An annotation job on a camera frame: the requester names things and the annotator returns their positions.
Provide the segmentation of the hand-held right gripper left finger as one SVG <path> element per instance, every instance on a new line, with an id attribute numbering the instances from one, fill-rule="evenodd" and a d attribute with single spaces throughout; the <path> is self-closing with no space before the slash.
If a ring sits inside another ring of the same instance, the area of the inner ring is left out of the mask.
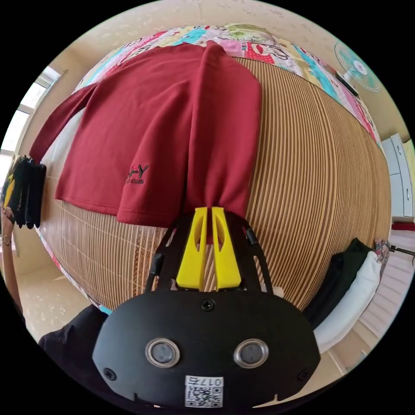
<path id="1" fill-rule="evenodd" d="M 189 227 L 176 285 L 182 289 L 202 289 L 207 241 L 208 208 L 196 208 Z"/>

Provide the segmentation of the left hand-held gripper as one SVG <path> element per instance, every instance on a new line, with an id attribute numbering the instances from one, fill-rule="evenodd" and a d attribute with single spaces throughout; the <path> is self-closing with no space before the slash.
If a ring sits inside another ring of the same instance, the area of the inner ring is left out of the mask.
<path id="1" fill-rule="evenodd" d="M 47 168 L 27 156 L 14 156 L 3 185 L 3 206 L 19 228 L 39 228 Z"/>

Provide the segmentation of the person's left hand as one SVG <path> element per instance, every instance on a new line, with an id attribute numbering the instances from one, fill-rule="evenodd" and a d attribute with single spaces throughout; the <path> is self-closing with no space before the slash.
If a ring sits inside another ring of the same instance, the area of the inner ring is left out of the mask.
<path id="1" fill-rule="evenodd" d="M 14 229 L 14 215 L 10 207 L 1 204 L 1 235 L 4 241 L 10 241 Z"/>

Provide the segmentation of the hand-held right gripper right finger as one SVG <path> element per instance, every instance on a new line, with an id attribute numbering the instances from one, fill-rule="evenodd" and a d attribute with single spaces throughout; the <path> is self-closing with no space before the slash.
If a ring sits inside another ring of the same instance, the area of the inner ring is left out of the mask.
<path id="1" fill-rule="evenodd" d="M 211 214 L 216 288 L 218 291 L 236 289 L 241 285 L 241 276 L 225 211 L 213 207 Z"/>

